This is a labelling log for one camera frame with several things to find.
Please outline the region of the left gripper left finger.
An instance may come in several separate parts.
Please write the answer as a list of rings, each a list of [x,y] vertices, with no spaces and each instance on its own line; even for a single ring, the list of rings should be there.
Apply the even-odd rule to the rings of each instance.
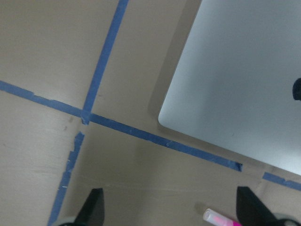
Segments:
[[[102,188],[91,190],[72,226],[102,226],[104,224],[104,193]]]

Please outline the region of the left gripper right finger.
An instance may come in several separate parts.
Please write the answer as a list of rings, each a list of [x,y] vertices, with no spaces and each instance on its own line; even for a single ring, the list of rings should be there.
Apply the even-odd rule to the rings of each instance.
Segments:
[[[236,216],[243,226],[299,226],[291,218],[278,219],[247,186],[237,187]]]

